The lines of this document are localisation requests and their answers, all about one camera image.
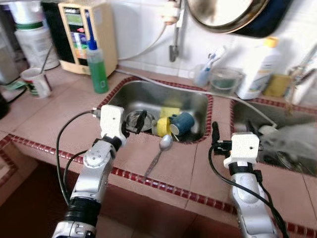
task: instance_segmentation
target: white lotion bottle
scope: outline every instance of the white lotion bottle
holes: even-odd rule
[[[236,94],[243,100],[257,98],[266,88],[281,53],[276,49],[278,39],[268,37],[264,45],[253,48],[247,56],[243,72],[245,78],[238,87]]]

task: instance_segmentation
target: white tile wall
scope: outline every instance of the white tile wall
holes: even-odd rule
[[[115,18],[119,57],[139,53],[150,45],[160,33],[163,23],[160,10],[167,0],[111,0]],[[294,0],[278,30],[273,34],[280,38],[279,50],[283,62],[276,73],[285,73],[301,59],[317,42],[317,1]],[[174,26],[167,26],[160,40],[147,52],[120,65],[187,77],[188,71],[199,63],[205,63],[208,54],[226,45],[228,54],[218,65],[241,68],[249,48],[260,45],[262,39],[252,39],[231,34],[208,32],[188,14],[181,33],[180,57],[169,61],[168,47],[172,44]]]

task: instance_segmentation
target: tiled countertop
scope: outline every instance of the tiled countertop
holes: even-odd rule
[[[156,80],[192,85],[188,79],[128,69]],[[23,95],[10,106],[10,113],[0,120],[0,134],[8,134],[24,154],[55,164],[56,137],[62,126],[74,115],[96,107],[107,94],[96,94],[90,77],[73,74],[60,67],[47,71],[53,95],[36,99]],[[110,91],[129,77],[113,73],[109,78]],[[214,97],[212,121],[219,123],[221,139],[230,139],[229,99]],[[99,121],[86,115],[72,122],[62,135],[60,150],[64,151],[61,165],[72,154],[91,147],[100,138]],[[164,152],[146,184],[143,175],[159,149],[160,138],[149,134],[131,134],[127,145],[116,156],[109,182],[126,190],[148,196],[182,209],[237,226],[235,210],[229,197],[230,187],[211,170],[208,150],[211,136],[198,144],[174,143]],[[223,157],[214,157],[218,170],[227,178]],[[314,237],[317,233],[317,179],[284,169],[257,164],[264,175],[264,185],[271,193],[275,207],[288,222],[288,230]],[[82,164],[72,163],[70,169],[80,172]]]

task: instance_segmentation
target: green dish soap bottle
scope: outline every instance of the green dish soap bottle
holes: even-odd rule
[[[97,48],[97,42],[94,39],[93,30],[90,23],[89,12],[85,10],[90,40],[87,48],[87,62],[93,80],[94,90],[96,93],[105,93],[109,90],[106,75],[103,51]]]

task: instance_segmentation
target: sink basin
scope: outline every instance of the sink basin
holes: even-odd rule
[[[297,124],[306,124],[310,122],[316,121],[315,113],[308,113],[304,111],[294,111],[291,116],[287,116],[285,114],[285,109],[283,107],[265,105],[255,102],[250,102],[252,106],[259,109],[269,118],[271,118],[278,126],[277,129],[284,126],[291,126]],[[259,114],[254,112],[252,109],[241,103],[235,103],[233,107],[233,125],[235,132],[245,132],[250,131],[250,127],[248,123],[251,122],[255,131],[257,131],[262,125],[269,125],[264,118],[262,118]],[[296,158],[296,161],[299,161],[300,165],[292,165],[287,162],[281,156],[278,156],[276,152],[273,151],[262,151],[259,153],[258,160],[263,163],[280,166],[284,168],[288,168],[293,171],[316,175],[317,172],[317,160],[309,160],[305,158]]]
[[[206,132],[209,98],[201,93],[184,92],[134,80],[125,83],[108,104],[123,107],[124,118],[133,111],[146,110],[158,120],[162,107],[179,108],[181,113],[190,113],[195,124],[190,132],[178,136],[180,142],[197,141]]]

